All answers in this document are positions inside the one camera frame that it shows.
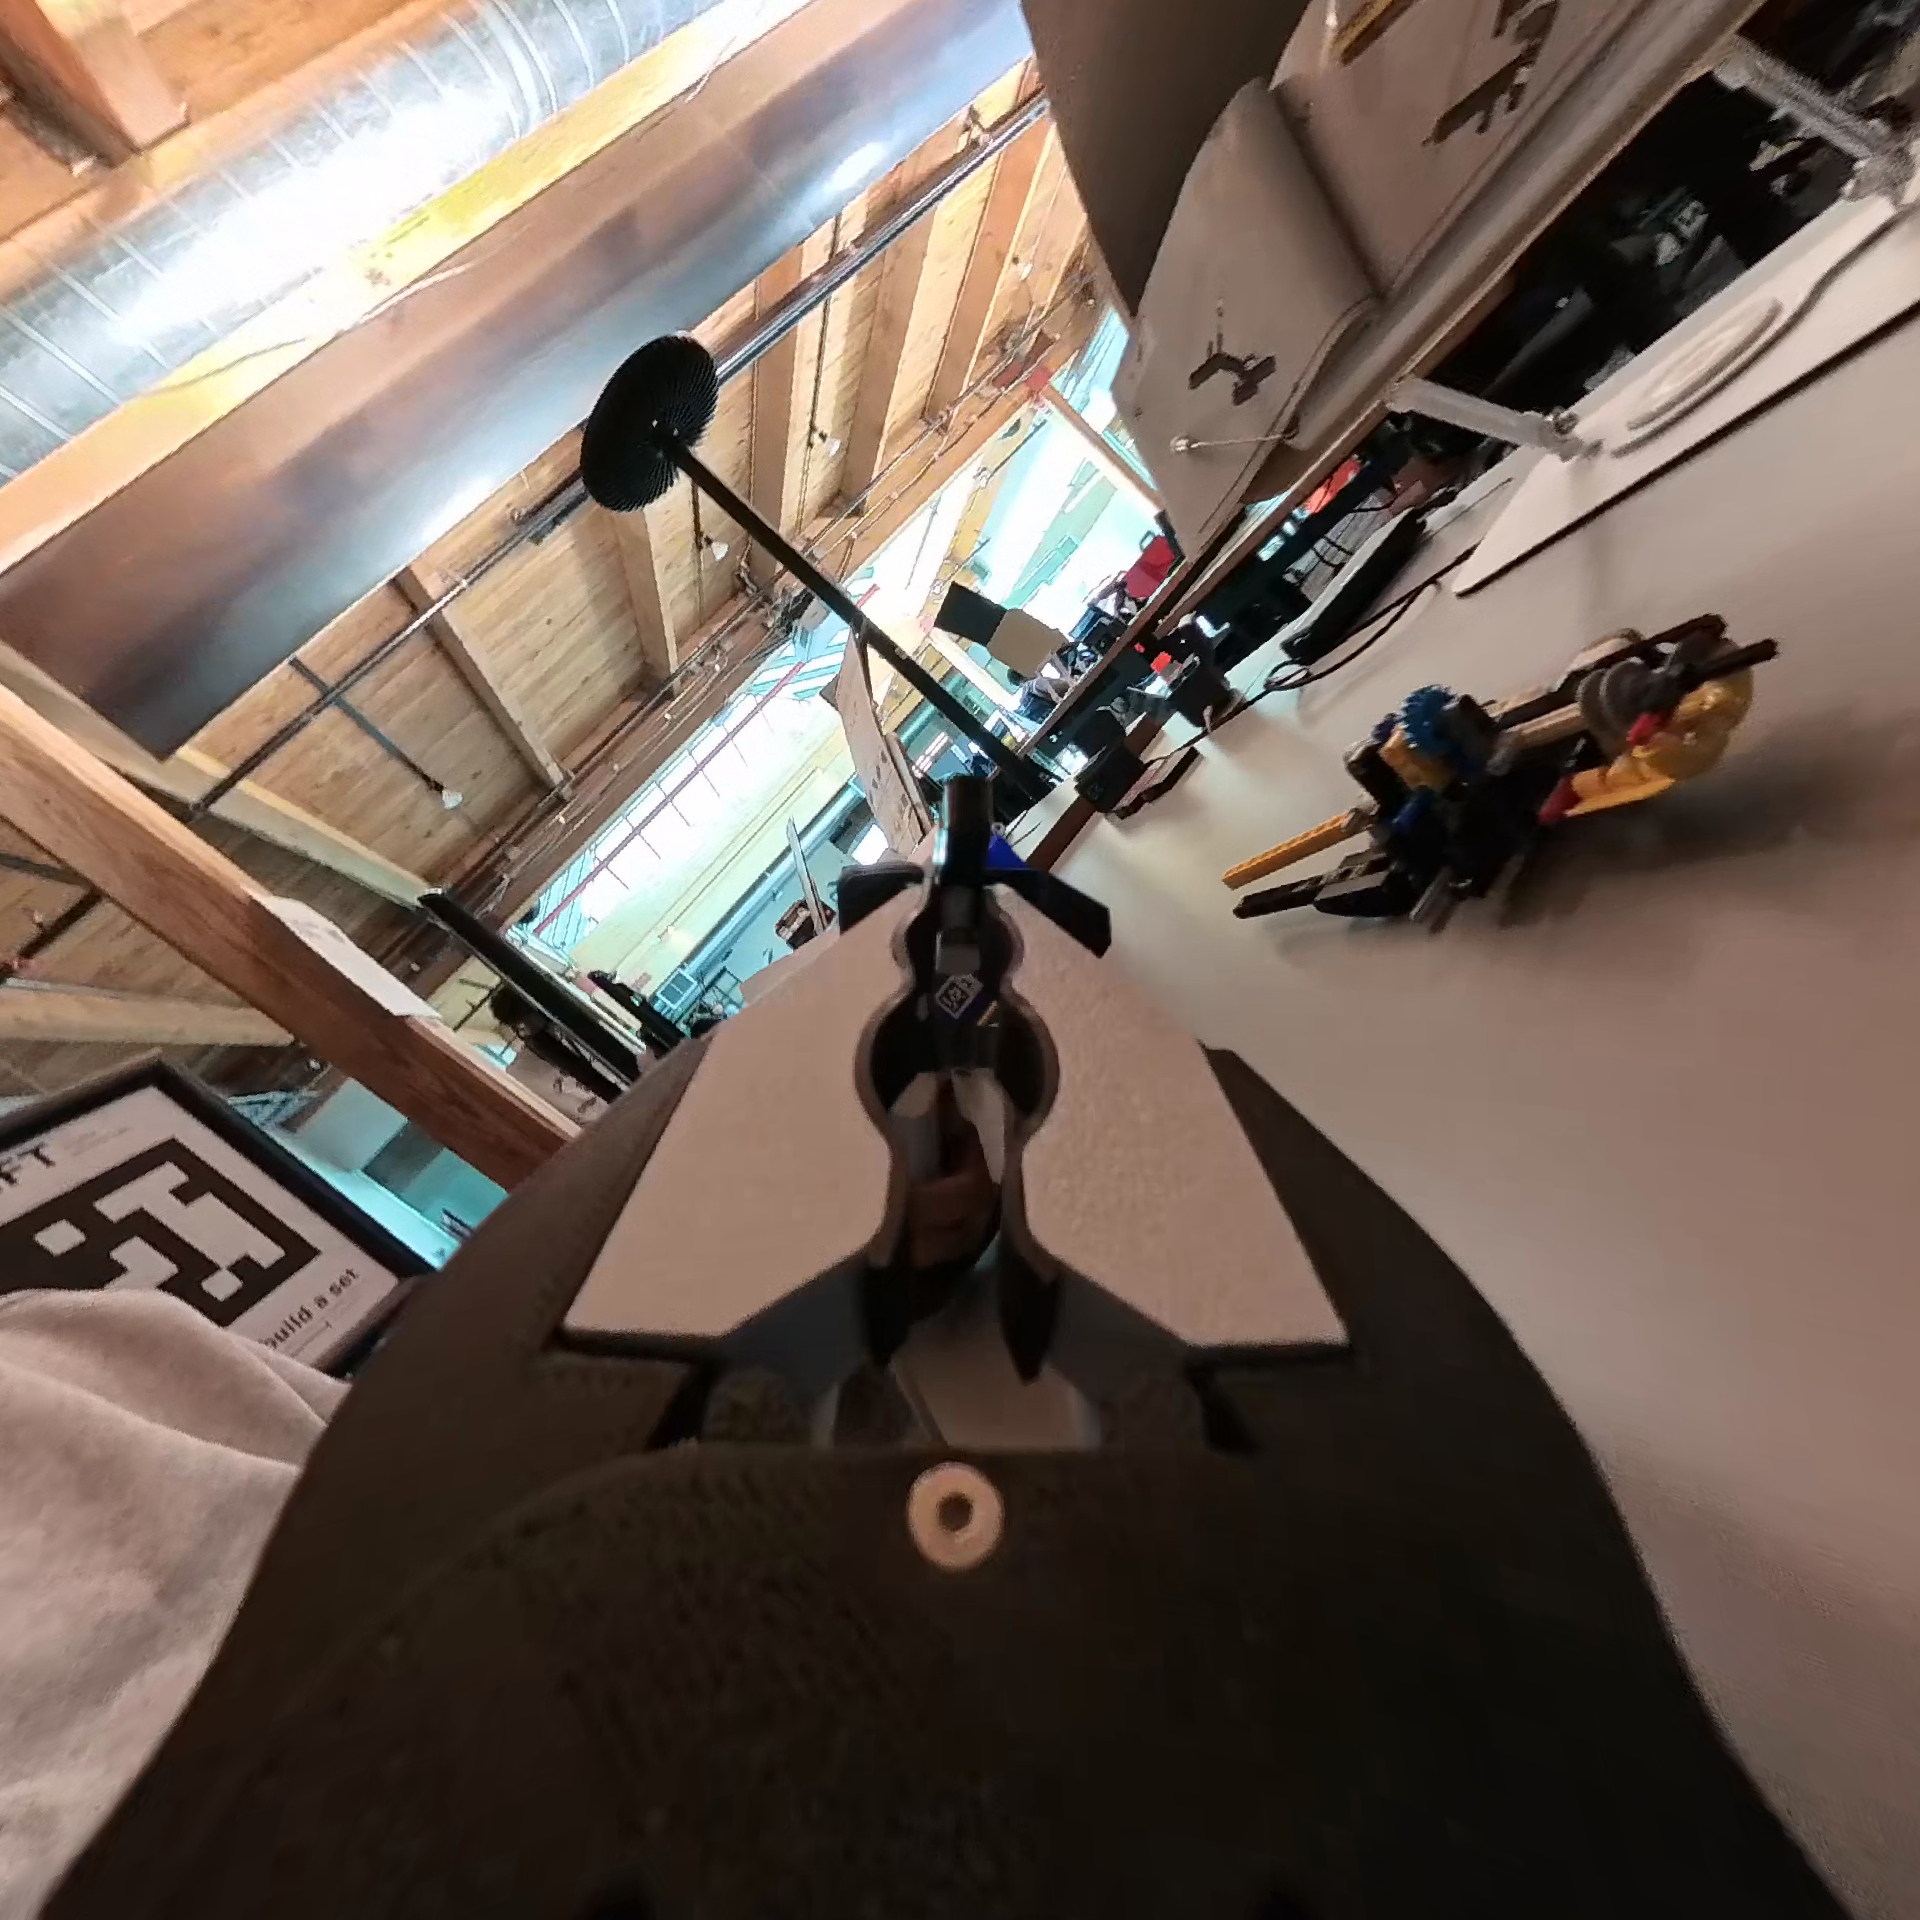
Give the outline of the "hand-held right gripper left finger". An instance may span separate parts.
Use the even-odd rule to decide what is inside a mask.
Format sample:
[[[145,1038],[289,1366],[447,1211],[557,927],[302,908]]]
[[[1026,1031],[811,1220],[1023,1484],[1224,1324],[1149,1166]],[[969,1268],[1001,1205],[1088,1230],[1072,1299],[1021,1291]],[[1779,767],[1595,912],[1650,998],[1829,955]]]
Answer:
[[[913,988],[925,891],[903,878],[707,1036],[560,1318],[565,1349],[758,1372],[801,1404],[865,1364],[861,1290],[904,1224],[873,1045]]]

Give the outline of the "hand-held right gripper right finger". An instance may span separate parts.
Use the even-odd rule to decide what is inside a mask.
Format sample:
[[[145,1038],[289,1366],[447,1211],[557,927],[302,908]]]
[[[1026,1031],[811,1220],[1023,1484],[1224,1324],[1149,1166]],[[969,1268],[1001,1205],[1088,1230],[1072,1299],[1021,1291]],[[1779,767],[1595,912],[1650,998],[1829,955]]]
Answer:
[[[979,1132],[999,1235],[979,1375],[1089,1420],[1214,1362],[1330,1360],[1351,1335],[1198,1040],[1014,893]]]

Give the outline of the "multicoloured lego assembly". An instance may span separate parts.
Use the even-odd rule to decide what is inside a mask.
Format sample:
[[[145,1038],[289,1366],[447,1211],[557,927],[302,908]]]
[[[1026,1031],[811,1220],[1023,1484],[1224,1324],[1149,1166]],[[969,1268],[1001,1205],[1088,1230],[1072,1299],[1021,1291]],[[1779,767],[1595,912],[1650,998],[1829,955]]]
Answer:
[[[1440,927],[1546,837],[1719,767],[1778,655],[1776,638],[1736,643],[1720,614],[1693,614],[1606,632],[1559,678],[1499,704],[1415,687],[1346,755],[1346,812],[1223,876],[1232,914]]]

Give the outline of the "black charger block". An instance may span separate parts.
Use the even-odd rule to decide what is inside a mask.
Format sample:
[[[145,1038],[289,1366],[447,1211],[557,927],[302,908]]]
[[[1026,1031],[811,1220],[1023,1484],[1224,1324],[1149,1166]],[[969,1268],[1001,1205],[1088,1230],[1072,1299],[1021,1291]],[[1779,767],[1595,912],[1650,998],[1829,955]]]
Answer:
[[[1161,671],[1168,686],[1168,709],[1202,731],[1224,720],[1237,704],[1237,693],[1203,627],[1190,620],[1162,631],[1155,643],[1168,658]]]

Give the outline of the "framed black-and-white tag card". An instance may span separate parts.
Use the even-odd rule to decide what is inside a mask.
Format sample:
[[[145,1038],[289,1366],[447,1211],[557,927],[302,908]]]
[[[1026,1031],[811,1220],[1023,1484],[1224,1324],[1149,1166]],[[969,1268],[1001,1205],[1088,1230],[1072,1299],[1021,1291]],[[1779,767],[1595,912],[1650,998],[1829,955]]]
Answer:
[[[347,1375],[434,1271],[383,1216],[160,1059],[1,1107],[7,1303],[151,1291]]]

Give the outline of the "black power adapter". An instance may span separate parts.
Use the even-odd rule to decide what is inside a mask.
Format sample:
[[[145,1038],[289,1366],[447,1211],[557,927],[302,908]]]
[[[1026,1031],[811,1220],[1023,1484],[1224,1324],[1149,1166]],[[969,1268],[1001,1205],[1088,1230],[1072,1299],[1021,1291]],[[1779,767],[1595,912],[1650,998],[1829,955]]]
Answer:
[[[1424,547],[1424,510],[1387,517],[1280,635],[1280,654],[1296,666],[1315,666],[1355,635],[1368,608],[1402,573]]]

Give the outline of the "person's grey sweater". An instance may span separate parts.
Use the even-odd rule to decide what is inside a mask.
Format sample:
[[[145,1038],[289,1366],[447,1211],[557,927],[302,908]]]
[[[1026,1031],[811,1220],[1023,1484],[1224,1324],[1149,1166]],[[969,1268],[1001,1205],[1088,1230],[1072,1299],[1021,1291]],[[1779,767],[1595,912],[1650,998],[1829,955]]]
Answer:
[[[1,1306],[1,1916],[173,1728],[347,1382],[155,1290]]]

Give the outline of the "black ribbed disc on rod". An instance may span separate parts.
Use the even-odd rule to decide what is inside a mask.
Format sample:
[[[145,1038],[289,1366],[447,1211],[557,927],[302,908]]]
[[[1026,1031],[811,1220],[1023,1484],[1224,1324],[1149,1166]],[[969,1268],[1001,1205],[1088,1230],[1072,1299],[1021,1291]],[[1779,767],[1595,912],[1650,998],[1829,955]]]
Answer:
[[[611,514],[638,514],[682,475],[731,517],[784,571],[847,627],[859,654],[878,651],[898,676],[979,755],[1008,799],[1037,805],[1054,782],[966,706],[945,683],[875,627],[831,576],[798,551],[746,499],[723,484],[697,446],[713,422],[720,376],[713,355],[687,334],[638,347],[608,379],[583,427],[579,478],[587,496]]]

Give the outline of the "white tag board stand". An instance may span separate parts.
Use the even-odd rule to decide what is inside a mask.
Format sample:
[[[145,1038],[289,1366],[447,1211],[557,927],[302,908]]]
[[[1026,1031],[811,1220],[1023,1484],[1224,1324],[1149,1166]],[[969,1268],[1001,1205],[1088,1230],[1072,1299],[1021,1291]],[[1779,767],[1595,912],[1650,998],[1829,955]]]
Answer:
[[[1112,383],[1195,551],[1304,475],[1691,79],[1834,136],[1895,202],[1915,136],[1743,34],[1754,5],[1307,5],[1223,106]]]

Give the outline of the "white base board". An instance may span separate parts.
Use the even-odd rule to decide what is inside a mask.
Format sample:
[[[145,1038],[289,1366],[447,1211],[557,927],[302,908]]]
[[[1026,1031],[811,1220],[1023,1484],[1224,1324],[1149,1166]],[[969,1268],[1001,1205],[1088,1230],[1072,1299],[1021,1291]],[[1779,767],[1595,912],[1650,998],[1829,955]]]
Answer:
[[[1574,412],[1583,451],[1541,454],[1454,595],[1474,595],[1689,454],[1722,438],[1888,325],[1915,316],[1915,195],[1839,202],[1729,280]]]

